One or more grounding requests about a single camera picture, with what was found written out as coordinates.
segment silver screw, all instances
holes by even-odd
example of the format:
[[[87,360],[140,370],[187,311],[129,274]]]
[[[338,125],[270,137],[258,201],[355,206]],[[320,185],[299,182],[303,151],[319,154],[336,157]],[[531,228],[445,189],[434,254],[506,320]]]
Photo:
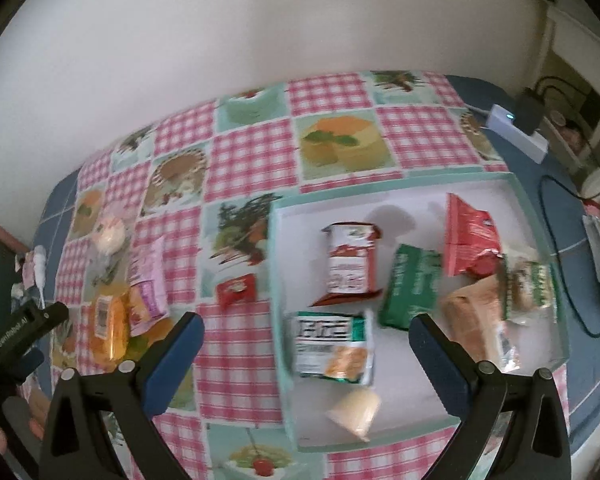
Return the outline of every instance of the silver screw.
[[[131,359],[127,359],[126,361],[122,361],[118,365],[118,370],[120,370],[123,374],[128,374],[131,370],[136,367],[136,363]]]
[[[62,373],[60,374],[60,378],[63,381],[68,381],[69,379],[71,379],[75,374],[75,370],[73,368],[67,368],[66,370],[63,370]]]
[[[478,370],[480,370],[483,374],[491,375],[494,373],[494,371],[496,371],[496,367],[489,361],[480,361],[478,363]]]
[[[540,368],[538,370],[538,375],[546,381],[550,381],[553,378],[553,376],[551,375],[551,371],[547,368]]]

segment white wall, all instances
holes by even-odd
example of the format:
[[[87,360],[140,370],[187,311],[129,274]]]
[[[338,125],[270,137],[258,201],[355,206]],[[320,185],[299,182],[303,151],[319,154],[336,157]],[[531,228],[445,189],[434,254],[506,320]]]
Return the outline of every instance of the white wall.
[[[94,150],[206,98],[336,70],[525,82],[539,0],[28,0],[0,38],[0,223],[32,239]]]

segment red candy wrapper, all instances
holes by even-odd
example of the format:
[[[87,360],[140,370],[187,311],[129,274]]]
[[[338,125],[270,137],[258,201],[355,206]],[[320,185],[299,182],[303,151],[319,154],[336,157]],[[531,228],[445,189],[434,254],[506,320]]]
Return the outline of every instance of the red candy wrapper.
[[[327,293],[312,306],[375,298],[376,242],[380,229],[364,222],[338,222],[323,229],[329,235]]]
[[[495,274],[500,263],[500,237],[493,218],[458,195],[446,196],[443,267],[447,276],[468,272],[476,278]]]
[[[255,303],[257,295],[255,274],[245,274],[216,285],[218,304],[223,310],[237,303]]]

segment small red packet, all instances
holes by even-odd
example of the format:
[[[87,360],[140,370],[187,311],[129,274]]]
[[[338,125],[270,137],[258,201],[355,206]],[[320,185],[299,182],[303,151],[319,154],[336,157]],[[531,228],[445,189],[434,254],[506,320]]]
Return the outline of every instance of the small red packet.
[[[443,268],[447,276],[468,272],[476,278],[495,274],[500,264],[500,237],[493,218],[458,195],[446,196]]]
[[[237,303],[255,303],[258,296],[256,275],[245,274],[216,285],[220,308],[225,310]]]
[[[376,298],[376,243],[382,237],[375,224],[338,222],[323,229],[329,235],[327,293],[312,306]]]

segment white power strip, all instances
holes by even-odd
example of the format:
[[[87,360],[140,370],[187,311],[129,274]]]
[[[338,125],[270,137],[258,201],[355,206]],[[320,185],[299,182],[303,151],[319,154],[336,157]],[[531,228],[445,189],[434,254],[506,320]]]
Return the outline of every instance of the white power strip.
[[[528,136],[513,125],[513,114],[503,107],[493,105],[485,126],[507,139],[536,164],[540,164],[549,149],[549,141],[538,132]]]

